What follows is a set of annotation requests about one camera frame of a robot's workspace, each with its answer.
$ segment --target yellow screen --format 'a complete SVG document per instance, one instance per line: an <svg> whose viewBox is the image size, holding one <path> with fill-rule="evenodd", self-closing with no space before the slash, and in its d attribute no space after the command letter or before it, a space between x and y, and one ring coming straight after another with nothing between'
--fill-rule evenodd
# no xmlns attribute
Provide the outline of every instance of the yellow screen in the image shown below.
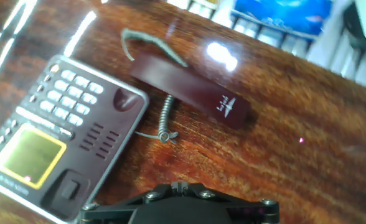
<svg viewBox="0 0 366 224"><path fill-rule="evenodd" d="M23 124L0 152L0 171L39 189L67 146L30 124Z"/></svg>

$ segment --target grey cord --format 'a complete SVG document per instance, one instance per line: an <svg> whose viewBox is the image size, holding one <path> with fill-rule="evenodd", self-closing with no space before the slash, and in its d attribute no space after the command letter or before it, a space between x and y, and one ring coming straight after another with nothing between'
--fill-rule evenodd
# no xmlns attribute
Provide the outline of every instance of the grey cord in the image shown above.
<svg viewBox="0 0 366 224"><path fill-rule="evenodd" d="M149 35L145 32L129 30L128 28L125 28L122 30L122 33L121 33L122 48L123 48L123 51L126 54L126 56L131 61L134 61L134 58L129 53L128 48L126 47L126 40L141 40L141 41L144 41L147 43L155 44L156 46L161 48L168 57L170 57L173 61L175 61L179 65L182 65L183 67L189 66L162 39L155 37L153 35ZM165 99L164 106L162 107L161 114L159 115L158 136L143 134L138 131L135 131L135 133L140 136L147 137L147 138L158 138L162 143L171 141L171 143L176 144L176 141L173 140L173 138L176 138L178 133L177 132L170 133L168 130L169 113L171 112L173 101L174 101L174 97L171 95L168 95Z"/></svg>

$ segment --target wood grain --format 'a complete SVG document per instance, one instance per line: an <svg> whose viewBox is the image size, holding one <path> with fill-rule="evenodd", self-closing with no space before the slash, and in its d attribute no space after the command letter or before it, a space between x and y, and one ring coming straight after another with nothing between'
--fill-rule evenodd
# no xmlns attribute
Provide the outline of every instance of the wood grain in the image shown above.
<svg viewBox="0 0 366 224"><path fill-rule="evenodd" d="M15 5L0 0L0 32ZM179 132L178 144L133 136L98 202L110 205L184 180L246 200L276 199L281 223L366 223L366 88L165 2L38 2L22 31L13 35L12 22L0 40L1 53L16 38L0 71L0 126L90 11L96 19L72 57L149 94L141 132L156 134L166 95L129 76L132 63L120 42L125 27L165 39L203 76L243 96L253 109L245 127L234 131L176 103L169 128ZM238 60L234 71L207 54L213 42ZM140 50L159 53L129 42L133 56ZM20 206L0 199L0 218L15 217L0 223L47 223Z"/></svg>

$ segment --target keypad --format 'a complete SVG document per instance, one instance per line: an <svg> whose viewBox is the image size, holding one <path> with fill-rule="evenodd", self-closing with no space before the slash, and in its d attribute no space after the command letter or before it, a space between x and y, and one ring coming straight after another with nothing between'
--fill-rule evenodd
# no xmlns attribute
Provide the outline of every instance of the keypad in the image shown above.
<svg viewBox="0 0 366 224"><path fill-rule="evenodd" d="M89 113L90 111L90 108L81 104L81 103L78 103L76 106L75 106L75 110L78 112L78 113L81 113L83 115L86 115Z"/></svg>
<svg viewBox="0 0 366 224"><path fill-rule="evenodd" d="M74 87L74 86L70 86L67 90L68 94L71 95L71 96L74 96L76 98L80 98L83 91L78 89L77 87Z"/></svg>
<svg viewBox="0 0 366 224"><path fill-rule="evenodd" d="M53 111L54 104L47 101L47 100L44 100L44 101L40 102L39 108L44 110L44 111L47 111L47 112L51 113Z"/></svg>
<svg viewBox="0 0 366 224"><path fill-rule="evenodd" d="M66 83L65 81L63 80L57 80L55 83L54 83L54 88L58 89L58 90L61 90L61 91L66 91L67 88L68 88L68 83Z"/></svg>
<svg viewBox="0 0 366 224"><path fill-rule="evenodd" d="M54 115L56 115L56 117L61 118L61 119L67 119L69 112L63 108L56 108L54 110Z"/></svg>
<svg viewBox="0 0 366 224"><path fill-rule="evenodd" d="M64 70L61 72L61 77L65 78L68 81L72 81L77 74L71 72L70 70Z"/></svg>
<svg viewBox="0 0 366 224"><path fill-rule="evenodd" d="M63 96L63 98L61 99L61 104L66 106L67 108L72 109L75 106L76 101L67 97L67 96Z"/></svg>
<svg viewBox="0 0 366 224"><path fill-rule="evenodd" d="M97 83L89 84L88 88L89 88L90 91L92 91L94 93L97 93L97 94L103 93L103 91L104 91L104 88L101 85L97 84Z"/></svg>
<svg viewBox="0 0 366 224"><path fill-rule="evenodd" d="M91 93L103 93L104 88L71 70L63 70L61 77L62 79L54 82L56 90L47 92L47 98L54 102L60 102L62 107L55 106L53 103L45 100L40 103L40 108L60 119L67 120L73 125L80 126L83 124L83 119L80 116L87 115L90 112L90 107L83 103L78 103L77 99L88 105L94 105L98 100ZM48 82L51 79L53 79L51 76L46 76L44 81Z"/></svg>
<svg viewBox="0 0 366 224"><path fill-rule="evenodd" d="M82 95L82 100L86 103L94 105L97 102L97 98L89 93L84 93Z"/></svg>
<svg viewBox="0 0 366 224"><path fill-rule="evenodd" d="M49 98L49 99L51 99L53 101L56 101L56 102L58 102L61 99L62 96L63 95L61 93L59 93L59 92L57 92L55 90L49 91L47 93L47 98Z"/></svg>
<svg viewBox="0 0 366 224"><path fill-rule="evenodd" d="M71 123L71 124L74 124L76 126L80 126L82 123L83 123L83 119L78 117L77 115L75 114L70 114L68 116L68 122Z"/></svg>
<svg viewBox="0 0 366 224"><path fill-rule="evenodd" d="M86 88L89 85L89 80L87 80L86 78L77 76L74 79L74 82L78 85L78 86L82 86L84 88Z"/></svg>

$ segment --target desk phone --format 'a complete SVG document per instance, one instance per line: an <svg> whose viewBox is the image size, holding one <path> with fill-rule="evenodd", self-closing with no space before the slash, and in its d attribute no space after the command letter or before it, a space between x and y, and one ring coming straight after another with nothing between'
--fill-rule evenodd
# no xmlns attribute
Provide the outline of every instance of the desk phone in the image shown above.
<svg viewBox="0 0 366 224"><path fill-rule="evenodd" d="M53 57L0 129L0 191L56 222L76 222L148 107L141 90Z"/></svg>

